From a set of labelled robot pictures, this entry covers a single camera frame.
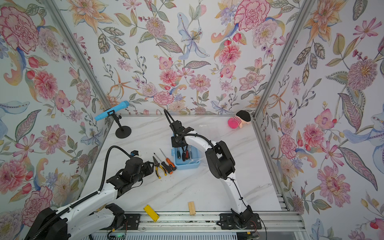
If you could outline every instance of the wooden block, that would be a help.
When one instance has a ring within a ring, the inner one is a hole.
[[[191,215],[191,216],[196,215],[195,203],[194,202],[188,202],[188,207],[189,207],[189,215]]]

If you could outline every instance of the pliers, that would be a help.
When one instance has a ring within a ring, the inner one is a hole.
[[[160,167],[160,168],[163,170],[165,176],[167,175],[167,173],[166,173],[166,171],[164,170],[164,168],[159,164],[159,162],[156,160],[156,158],[155,158],[154,156],[152,156],[152,157],[153,157],[153,163],[155,164],[155,167],[156,167],[156,176],[157,176],[159,179],[161,179],[161,177],[160,177],[160,175],[159,175],[159,172],[157,171],[157,170],[158,170],[158,167]]]

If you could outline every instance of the wall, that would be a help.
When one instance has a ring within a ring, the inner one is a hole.
[[[254,113],[299,0],[56,1],[112,105]]]
[[[108,126],[40,1],[0,0],[0,239],[77,199]]]
[[[258,125],[310,237],[384,239],[380,0],[317,0]]]

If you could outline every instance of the white marble table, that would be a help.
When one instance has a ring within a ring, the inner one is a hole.
[[[227,117],[182,116],[176,119],[184,127],[190,126],[210,140],[226,142],[236,162],[239,188],[252,210],[281,211],[252,125],[233,130],[227,125]],[[113,124],[81,196],[99,188],[105,155],[111,145],[117,145],[127,152],[138,150],[144,162],[152,162],[153,152],[163,157],[159,148],[172,159],[172,131],[165,117],[123,117],[121,124],[131,127],[132,134],[125,139],[118,139],[115,136],[118,126]],[[113,149],[109,155],[106,179],[124,168],[126,160],[124,153]],[[125,211],[143,211],[147,204],[155,211],[188,211],[187,203],[190,201],[195,202],[196,211],[229,211],[231,208],[222,183],[211,174],[206,160],[196,169],[176,170],[166,177],[159,169],[159,174],[161,179],[155,173],[145,177],[140,187],[125,193],[114,203]]]

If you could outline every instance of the plush doll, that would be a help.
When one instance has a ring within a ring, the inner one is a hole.
[[[228,126],[230,126],[233,129],[236,129],[237,127],[242,128],[243,124],[250,124],[251,123],[251,116],[247,111],[240,110],[236,113],[236,116],[231,117],[228,119]]]

